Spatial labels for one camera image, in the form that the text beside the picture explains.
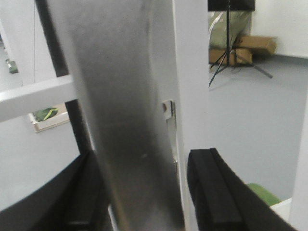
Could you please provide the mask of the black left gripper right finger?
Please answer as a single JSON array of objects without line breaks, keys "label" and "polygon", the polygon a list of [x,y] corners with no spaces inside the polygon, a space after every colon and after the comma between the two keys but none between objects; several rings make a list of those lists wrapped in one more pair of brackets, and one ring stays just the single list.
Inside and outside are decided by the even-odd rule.
[{"label": "black left gripper right finger", "polygon": [[187,182],[200,231],[293,231],[222,159],[215,148],[189,153]]}]

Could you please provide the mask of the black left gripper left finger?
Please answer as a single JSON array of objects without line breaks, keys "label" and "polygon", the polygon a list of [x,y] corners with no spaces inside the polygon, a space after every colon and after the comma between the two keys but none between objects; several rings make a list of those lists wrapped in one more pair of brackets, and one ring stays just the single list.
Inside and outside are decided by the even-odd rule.
[{"label": "black left gripper left finger", "polygon": [[94,153],[78,156],[0,213],[2,231],[110,231],[108,196]]}]

